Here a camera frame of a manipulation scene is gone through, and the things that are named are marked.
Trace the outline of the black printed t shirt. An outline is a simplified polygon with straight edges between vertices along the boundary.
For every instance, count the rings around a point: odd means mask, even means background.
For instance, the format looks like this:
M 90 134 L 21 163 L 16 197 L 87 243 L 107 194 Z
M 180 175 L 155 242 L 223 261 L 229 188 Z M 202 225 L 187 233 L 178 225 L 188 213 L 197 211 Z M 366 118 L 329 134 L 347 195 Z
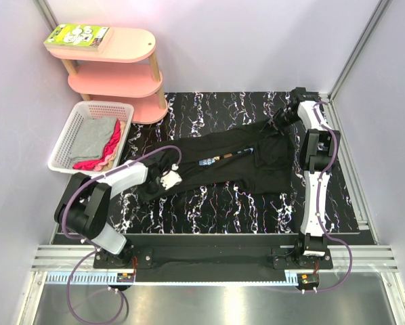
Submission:
M 265 127 L 266 123 L 153 144 L 150 158 L 166 168 L 177 164 L 182 178 L 158 198 L 225 182 L 250 194 L 289 191 L 294 145 L 289 135 Z

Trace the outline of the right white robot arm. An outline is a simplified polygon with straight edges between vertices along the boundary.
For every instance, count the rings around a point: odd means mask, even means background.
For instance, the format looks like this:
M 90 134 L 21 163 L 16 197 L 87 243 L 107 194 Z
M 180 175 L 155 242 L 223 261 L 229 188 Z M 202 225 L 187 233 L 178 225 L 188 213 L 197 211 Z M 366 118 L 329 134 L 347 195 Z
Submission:
M 291 252 L 282 256 L 287 263 L 315 269 L 328 255 L 328 235 L 323 219 L 331 171 L 337 159 L 341 134 L 326 122 L 317 92 L 296 87 L 289 103 L 271 118 L 278 130 L 300 121 L 306 134 L 299 151 L 299 166 L 305 179 L 305 204 L 299 235 Z

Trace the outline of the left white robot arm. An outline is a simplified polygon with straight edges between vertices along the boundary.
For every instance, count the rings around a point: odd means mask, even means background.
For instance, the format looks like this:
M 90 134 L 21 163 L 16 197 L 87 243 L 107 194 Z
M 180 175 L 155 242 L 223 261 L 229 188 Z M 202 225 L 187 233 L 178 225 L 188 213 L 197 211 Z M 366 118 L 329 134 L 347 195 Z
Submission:
M 110 200 L 124 190 L 141 186 L 152 196 L 181 181 L 175 178 L 177 165 L 166 168 L 153 158 L 129 160 L 98 176 L 75 173 L 58 203 L 54 220 L 71 239 L 86 240 L 97 252 L 97 264 L 125 268 L 135 261 L 130 240 L 107 221 Z

